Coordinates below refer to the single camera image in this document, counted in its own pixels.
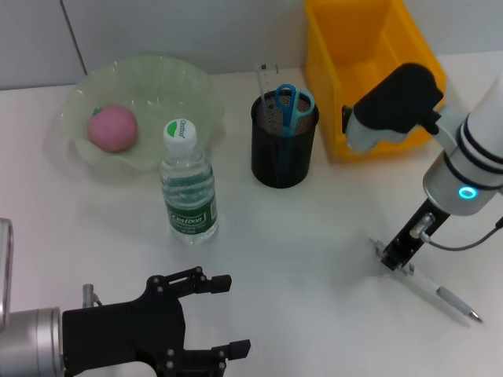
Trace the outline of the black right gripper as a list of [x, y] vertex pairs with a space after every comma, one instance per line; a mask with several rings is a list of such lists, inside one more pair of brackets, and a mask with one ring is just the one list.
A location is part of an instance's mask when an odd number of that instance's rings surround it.
[[429, 236], [450, 216], [437, 208], [429, 199], [426, 199], [392, 240], [392, 244], [388, 244], [380, 253], [381, 262], [391, 271], [405, 265], [424, 244], [422, 240], [414, 239], [409, 232], [425, 215], [433, 218], [432, 224], [426, 229]]

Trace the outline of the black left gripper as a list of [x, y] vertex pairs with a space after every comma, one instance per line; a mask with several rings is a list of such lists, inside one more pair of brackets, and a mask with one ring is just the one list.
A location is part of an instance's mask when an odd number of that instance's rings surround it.
[[185, 320], [180, 298], [230, 290], [230, 275], [207, 277], [201, 267], [169, 276], [153, 276], [130, 302], [74, 309], [62, 314], [65, 372], [142, 362], [158, 376], [224, 376], [230, 361], [245, 359], [249, 339], [209, 350], [183, 350]]

